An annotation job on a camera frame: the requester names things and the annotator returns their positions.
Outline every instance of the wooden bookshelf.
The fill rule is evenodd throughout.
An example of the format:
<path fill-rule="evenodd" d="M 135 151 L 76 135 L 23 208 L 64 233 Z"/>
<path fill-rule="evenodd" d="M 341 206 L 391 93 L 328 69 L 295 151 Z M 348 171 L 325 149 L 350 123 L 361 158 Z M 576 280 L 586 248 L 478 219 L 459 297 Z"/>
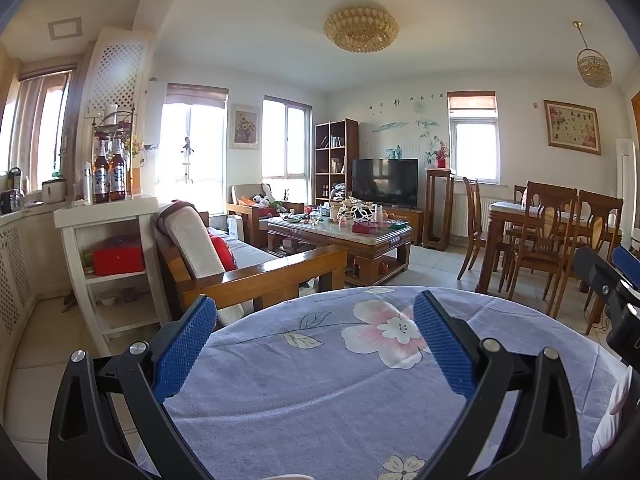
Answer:
<path fill-rule="evenodd" d="M 351 191 L 351 163 L 358 158 L 358 122 L 352 119 L 316 124 L 313 138 L 313 190 L 314 204 L 329 200 L 322 190 L 331 190 L 335 184 L 345 183 Z"/>

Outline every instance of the brown glass bottle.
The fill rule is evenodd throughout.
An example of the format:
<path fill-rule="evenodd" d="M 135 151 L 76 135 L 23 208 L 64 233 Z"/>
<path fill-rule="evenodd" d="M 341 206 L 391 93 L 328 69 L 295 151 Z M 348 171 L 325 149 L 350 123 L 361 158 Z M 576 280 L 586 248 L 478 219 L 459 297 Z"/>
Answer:
<path fill-rule="evenodd" d="M 106 140 L 98 141 L 98 154 L 94 161 L 94 202 L 109 201 L 109 163 Z"/>
<path fill-rule="evenodd" d="M 113 139 L 113 155 L 109 161 L 109 197 L 124 200 L 127 197 L 127 171 L 122 156 L 122 139 Z"/>

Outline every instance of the white shelving unit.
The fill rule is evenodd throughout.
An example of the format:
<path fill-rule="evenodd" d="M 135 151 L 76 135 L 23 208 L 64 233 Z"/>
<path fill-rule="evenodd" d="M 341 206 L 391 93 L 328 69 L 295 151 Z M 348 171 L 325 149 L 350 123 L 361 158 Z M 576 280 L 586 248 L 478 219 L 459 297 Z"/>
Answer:
<path fill-rule="evenodd" d="M 56 227 L 62 229 L 66 264 L 76 300 L 100 355 L 108 356 L 127 342 L 148 338 L 159 325 L 170 321 L 162 288 L 152 216 L 158 212 L 158 200 L 137 195 L 119 202 L 66 208 L 54 213 Z M 85 274 L 82 254 L 91 252 L 107 238 L 140 234 L 145 270 L 111 276 Z M 134 286 L 141 292 L 135 301 L 105 305 L 100 302 L 105 290 Z"/>

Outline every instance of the framed wall art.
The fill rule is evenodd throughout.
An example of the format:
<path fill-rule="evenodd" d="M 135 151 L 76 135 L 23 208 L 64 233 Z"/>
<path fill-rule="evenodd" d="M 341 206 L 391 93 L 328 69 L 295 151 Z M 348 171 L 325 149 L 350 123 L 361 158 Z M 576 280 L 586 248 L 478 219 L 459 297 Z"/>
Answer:
<path fill-rule="evenodd" d="M 229 121 L 229 148 L 259 150 L 260 108 L 232 105 Z"/>
<path fill-rule="evenodd" d="M 595 108 L 545 101 L 545 117 L 550 146 L 601 155 Z"/>

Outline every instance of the silver bolt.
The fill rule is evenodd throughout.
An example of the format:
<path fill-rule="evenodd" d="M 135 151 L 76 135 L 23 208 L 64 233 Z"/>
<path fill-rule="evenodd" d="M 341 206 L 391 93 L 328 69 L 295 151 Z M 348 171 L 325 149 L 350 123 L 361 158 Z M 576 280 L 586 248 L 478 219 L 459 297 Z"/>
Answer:
<path fill-rule="evenodd" d="M 498 343 L 495 339 L 485 339 L 484 341 L 482 341 L 482 346 L 489 352 L 500 351 L 500 343 Z"/>
<path fill-rule="evenodd" d="M 138 341 L 137 343 L 133 343 L 129 347 L 129 352 L 133 355 L 140 355 L 142 352 L 146 350 L 146 343 L 144 341 Z"/>
<path fill-rule="evenodd" d="M 549 346 L 545 348 L 545 356 L 549 359 L 553 359 L 554 361 L 560 357 L 558 350 Z"/>
<path fill-rule="evenodd" d="M 76 350 L 71 354 L 71 360 L 75 363 L 79 363 L 80 361 L 82 361 L 82 359 L 84 359 L 85 355 L 86 354 L 84 353 L 84 350 Z"/>

